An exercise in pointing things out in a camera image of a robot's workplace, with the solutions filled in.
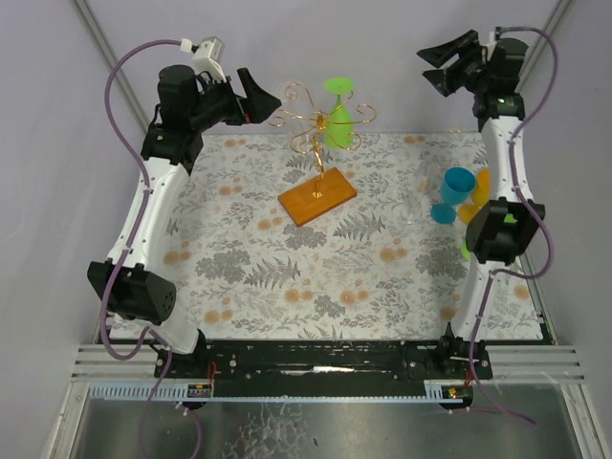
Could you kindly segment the green wine glass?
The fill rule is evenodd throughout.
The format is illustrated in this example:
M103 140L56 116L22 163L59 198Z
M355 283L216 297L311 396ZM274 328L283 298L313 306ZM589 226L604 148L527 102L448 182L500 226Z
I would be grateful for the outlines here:
M325 81L324 89L336 97L336 103L324 121L323 139L331 148L347 148L352 140L353 118L348 101L354 95L354 81L348 77L336 76Z
M509 223L509 224L515 224L517 222L517 220L514 218L514 216L510 213L507 214L505 219L504 219L505 223ZM468 250L468 246L467 246L467 241L464 240L462 246L460 247L460 252L462 254L462 256L468 261L470 262L471 260L471 254L470 251Z

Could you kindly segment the blue wine glass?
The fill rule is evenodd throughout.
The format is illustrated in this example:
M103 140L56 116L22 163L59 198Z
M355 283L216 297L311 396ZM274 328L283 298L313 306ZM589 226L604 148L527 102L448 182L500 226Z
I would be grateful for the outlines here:
M430 216L441 225L452 224L457 216L456 208L463 204L476 186L476 178L468 169L455 166L448 169L440 187L441 202L431 207Z

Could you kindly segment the orange wine glass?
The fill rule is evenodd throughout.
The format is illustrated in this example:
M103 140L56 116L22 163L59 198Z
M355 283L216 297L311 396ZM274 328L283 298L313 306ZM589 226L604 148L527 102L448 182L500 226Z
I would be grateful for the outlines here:
M489 170L483 168L476 174L475 178L476 185L470 194L471 203L464 203L457 209L457 216L466 225L490 199Z

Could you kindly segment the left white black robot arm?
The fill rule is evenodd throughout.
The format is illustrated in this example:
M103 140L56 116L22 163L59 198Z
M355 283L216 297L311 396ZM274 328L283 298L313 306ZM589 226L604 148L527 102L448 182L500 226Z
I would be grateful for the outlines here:
M91 262L87 278L101 311L133 321L176 354L196 349L201 332L180 316L175 284L164 271L167 227L204 141L203 132L226 125L259 124L281 105L262 89L248 68L237 71L244 89L230 78L172 65L159 73L158 102L136 155L141 175L125 223L103 262Z

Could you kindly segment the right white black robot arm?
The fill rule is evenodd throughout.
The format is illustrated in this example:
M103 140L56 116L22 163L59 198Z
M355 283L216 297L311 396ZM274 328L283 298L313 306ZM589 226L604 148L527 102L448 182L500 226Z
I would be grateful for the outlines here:
M516 88L528 46L503 32L496 29L491 43L483 44L470 30L417 53L431 65L424 76L440 94L447 97L461 88L473 94L490 185L487 203L467 226L471 259L462 303L435 347L407 348L412 379L492 377L488 302L498 276L526 251L545 217L545 206L535 202L529 188L522 152L522 131L530 117Z

